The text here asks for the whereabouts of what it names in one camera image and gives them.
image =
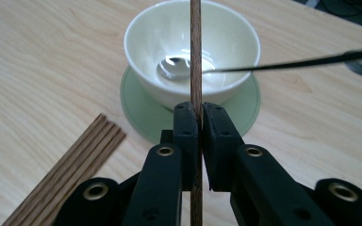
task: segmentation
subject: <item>wooden stick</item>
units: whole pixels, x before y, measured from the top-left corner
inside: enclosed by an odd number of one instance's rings
[[[99,115],[3,225],[51,225],[75,188],[100,169],[124,138],[120,127]]]
[[[190,101],[194,106],[198,125],[202,125],[202,29],[201,1],[190,1]],[[202,150],[196,166],[195,183],[190,192],[190,225],[201,226],[202,221]]]

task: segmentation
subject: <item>wooden table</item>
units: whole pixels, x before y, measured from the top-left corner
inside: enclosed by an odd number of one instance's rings
[[[0,1],[0,224],[99,113],[127,133],[98,172],[123,181],[153,145],[127,121],[120,84],[131,20],[159,1]],[[362,27],[292,1],[218,1],[261,41],[260,62],[362,48]],[[344,65],[256,73],[261,108],[243,138],[299,183],[337,177],[362,188],[362,77]],[[229,194],[204,187],[205,225],[235,225]],[[189,224],[189,198],[183,198]]]

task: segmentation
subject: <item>ceramic bowl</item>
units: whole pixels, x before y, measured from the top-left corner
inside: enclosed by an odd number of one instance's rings
[[[166,57],[190,56],[190,2],[169,1],[147,8],[127,27],[124,50],[142,86],[173,109],[190,99],[190,80],[171,81],[156,66]],[[260,43],[250,23],[231,8],[203,1],[202,70],[257,65]],[[204,102],[221,105],[251,73],[208,73],[202,78]]]

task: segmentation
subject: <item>table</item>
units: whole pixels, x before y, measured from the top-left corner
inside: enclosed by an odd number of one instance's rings
[[[123,34],[157,0],[0,1],[0,224],[99,113],[127,133],[97,176],[122,182],[153,143],[124,116]],[[241,13],[260,63],[362,48],[362,26],[288,0],[217,1]],[[362,77],[344,65],[255,73],[261,108],[243,137],[299,183],[337,177],[362,188]],[[204,187],[205,225],[236,225],[229,194]],[[182,224],[189,225],[189,197]]]

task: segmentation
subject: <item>vertical wooden stick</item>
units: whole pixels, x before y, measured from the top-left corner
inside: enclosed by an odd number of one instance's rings
[[[190,1],[190,101],[198,125],[202,124],[202,29],[201,1]],[[190,192],[190,225],[202,225],[202,151],[196,166],[195,183]]]

